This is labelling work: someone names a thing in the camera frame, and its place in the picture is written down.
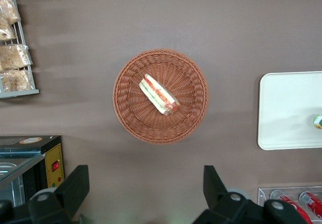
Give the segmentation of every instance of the plastic wrap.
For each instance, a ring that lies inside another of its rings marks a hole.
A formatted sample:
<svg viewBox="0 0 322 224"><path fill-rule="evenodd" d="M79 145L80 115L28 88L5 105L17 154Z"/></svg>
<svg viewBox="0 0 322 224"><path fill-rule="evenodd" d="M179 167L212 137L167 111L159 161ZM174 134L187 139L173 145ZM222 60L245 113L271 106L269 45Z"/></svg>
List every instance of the plastic wrap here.
<svg viewBox="0 0 322 224"><path fill-rule="evenodd" d="M0 63L3 69L20 69L30 65L32 62L28 46L24 44L0 46Z"/></svg>
<svg viewBox="0 0 322 224"><path fill-rule="evenodd" d="M313 123L317 129L322 129L322 114L316 116Z"/></svg>
<svg viewBox="0 0 322 224"><path fill-rule="evenodd" d="M160 113L171 115L179 110L178 100L159 82L145 74L139 86Z"/></svg>
<svg viewBox="0 0 322 224"><path fill-rule="evenodd" d="M13 0L0 0L0 12L9 24L14 24L21 20L17 7Z"/></svg>
<svg viewBox="0 0 322 224"><path fill-rule="evenodd" d="M0 41L7 41L16 38L16 34L8 21L0 15Z"/></svg>
<svg viewBox="0 0 322 224"><path fill-rule="evenodd" d="M5 74L4 72L0 72L0 78L5 92L14 91L12 83L13 79L9 75Z"/></svg>
<svg viewBox="0 0 322 224"><path fill-rule="evenodd" d="M29 73L24 70L6 70L1 73L2 83L5 91L26 91L32 90Z"/></svg>

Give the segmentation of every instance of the toaster oven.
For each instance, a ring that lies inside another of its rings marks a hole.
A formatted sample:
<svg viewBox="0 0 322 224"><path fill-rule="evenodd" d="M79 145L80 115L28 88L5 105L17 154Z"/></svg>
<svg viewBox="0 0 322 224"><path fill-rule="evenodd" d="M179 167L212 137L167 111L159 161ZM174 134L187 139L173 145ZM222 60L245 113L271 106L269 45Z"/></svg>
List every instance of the toaster oven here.
<svg viewBox="0 0 322 224"><path fill-rule="evenodd" d="M19 206L63 180L61 136L0 136L0 200Z"/></svg>

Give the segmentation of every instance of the wicker basket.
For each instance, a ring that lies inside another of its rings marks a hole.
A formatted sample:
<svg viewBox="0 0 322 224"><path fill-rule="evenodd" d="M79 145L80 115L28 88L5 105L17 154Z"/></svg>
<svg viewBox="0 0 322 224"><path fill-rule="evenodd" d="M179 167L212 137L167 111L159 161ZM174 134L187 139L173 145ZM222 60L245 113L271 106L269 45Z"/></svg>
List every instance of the wicker basket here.
<svg viewBox="0 0 322 224"><path fill-rule="evenodd" d="M147 73L180 102L173 115L164 116L139 87ZM119 73L113 92L116 115L138 139L155 144L173 143L190 135L208 107L208 86L198 65L171 49L148 50L131 59Z"/></svg>

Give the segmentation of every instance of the yellow control panel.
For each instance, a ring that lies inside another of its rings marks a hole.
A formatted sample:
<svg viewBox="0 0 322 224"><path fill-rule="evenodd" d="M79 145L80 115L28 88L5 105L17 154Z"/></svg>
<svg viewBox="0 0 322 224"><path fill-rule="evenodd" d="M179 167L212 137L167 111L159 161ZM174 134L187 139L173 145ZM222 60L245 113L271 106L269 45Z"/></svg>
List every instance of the yellow control panel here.
<svg viewBox="0 0 322 224"><path fill-rule="evenodd" d="M58 187L64 180L61 144L59 143L45 156L48 188Z"/></svg>

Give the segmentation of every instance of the white tray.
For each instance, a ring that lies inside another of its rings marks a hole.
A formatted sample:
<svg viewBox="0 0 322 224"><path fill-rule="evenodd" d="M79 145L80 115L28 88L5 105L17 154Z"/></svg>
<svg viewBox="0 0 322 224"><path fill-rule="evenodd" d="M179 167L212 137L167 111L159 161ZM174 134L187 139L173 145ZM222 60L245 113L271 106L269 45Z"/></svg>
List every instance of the white tray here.
<svg viewBox="0 0 322 224"><path fill-rule="evenodd" d="M258 144L264 150L322 147L322 71L269 73L260 82Z"/></svg>

